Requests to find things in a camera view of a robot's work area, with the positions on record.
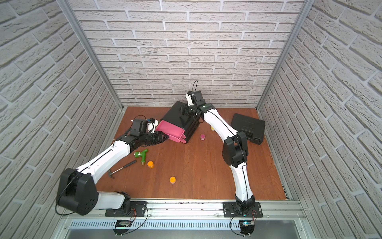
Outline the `black pink drawer cabinet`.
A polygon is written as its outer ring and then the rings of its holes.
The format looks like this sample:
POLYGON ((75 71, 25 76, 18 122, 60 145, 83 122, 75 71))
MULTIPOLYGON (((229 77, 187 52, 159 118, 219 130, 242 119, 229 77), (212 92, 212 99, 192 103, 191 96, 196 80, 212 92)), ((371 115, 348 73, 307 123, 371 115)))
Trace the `black pink drawer cabinet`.
POLYGON ((184 103, 177 101, 161 118, 156 131, 161 131, 174 142, 188 143, 194 132, 200 125, 197 116, 188 116, 182 114, 182 105, 184 103))

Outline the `orange paint can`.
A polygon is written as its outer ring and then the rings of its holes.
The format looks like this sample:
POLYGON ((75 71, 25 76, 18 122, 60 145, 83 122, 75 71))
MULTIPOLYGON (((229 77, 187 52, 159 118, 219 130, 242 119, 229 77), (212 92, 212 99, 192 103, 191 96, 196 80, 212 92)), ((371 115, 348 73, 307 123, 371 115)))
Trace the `orange paint can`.
POLYGON ((176 178, 174 176, 170 177, 170 183, 175 184, 176 183, 176 178))
POLYGON ((147 166, 149 167, 149 168, 154 168, 154 163, 153 163, 153 161, 148 161, 147 162, 147 166))

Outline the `orange paint can front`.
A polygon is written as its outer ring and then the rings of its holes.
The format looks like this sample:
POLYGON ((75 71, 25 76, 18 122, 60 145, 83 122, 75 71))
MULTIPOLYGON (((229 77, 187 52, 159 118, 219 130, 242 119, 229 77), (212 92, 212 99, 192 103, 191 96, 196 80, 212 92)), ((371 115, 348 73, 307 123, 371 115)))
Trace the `orange paint can front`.
POLYGON ((170 177, 170 183, 175 184, 176 183, 176 178, 174 176, 170 177))

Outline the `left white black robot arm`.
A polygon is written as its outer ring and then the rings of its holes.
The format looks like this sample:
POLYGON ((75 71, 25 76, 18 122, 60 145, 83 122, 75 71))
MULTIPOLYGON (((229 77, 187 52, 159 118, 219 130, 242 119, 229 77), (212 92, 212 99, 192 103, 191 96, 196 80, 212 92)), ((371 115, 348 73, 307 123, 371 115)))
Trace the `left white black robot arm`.
POLYGON ((130 199, 123 192, 100 192, 100 178, 117 162, 141 146, 157 145, 169 137, 161 131, 140 136, 124 134, 106 150, 76 169, 67 168, 60 176, 56 207, 86 215, 93 210, 123 210, 130 213, 130 199))

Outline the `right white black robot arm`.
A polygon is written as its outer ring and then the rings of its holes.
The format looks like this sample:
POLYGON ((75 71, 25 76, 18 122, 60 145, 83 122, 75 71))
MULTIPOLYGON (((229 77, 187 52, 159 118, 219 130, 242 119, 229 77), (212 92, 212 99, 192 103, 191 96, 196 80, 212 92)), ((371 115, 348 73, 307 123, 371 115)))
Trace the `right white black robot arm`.
POLYGON ((222 157, 230 167, 235 183, 237 211, 245 215, 255 206, 256 200, 250 188, 247 173, 248 144, 245 133, 235 130, 210 103, 197 107, 183 104, 181 112, 187 116, 199 116, 208 123, 223 141, 222 157))

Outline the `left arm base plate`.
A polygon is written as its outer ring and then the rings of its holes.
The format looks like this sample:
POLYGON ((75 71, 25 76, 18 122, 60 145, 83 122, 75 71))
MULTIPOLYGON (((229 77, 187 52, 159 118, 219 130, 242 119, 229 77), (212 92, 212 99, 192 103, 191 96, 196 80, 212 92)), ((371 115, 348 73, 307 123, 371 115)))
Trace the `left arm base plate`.
POLYGON ((145 217, 147 215, 147 201, 131 201, 124 204, 120 209, 107 209, 106 217, 145 217))

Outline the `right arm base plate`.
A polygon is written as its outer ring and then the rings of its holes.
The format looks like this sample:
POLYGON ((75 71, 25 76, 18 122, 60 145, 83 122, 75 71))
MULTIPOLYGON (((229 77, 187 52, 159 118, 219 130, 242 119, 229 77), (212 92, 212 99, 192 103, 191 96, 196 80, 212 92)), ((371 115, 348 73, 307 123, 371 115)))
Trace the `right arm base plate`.
POLYGON ((249 206, 244 203, 239 205, 237 202, 225 201, 222 203, 223 214, 225 218, 245 217, 245 218, 262 218, 263 211, 259 202, 250 203, 249 206))

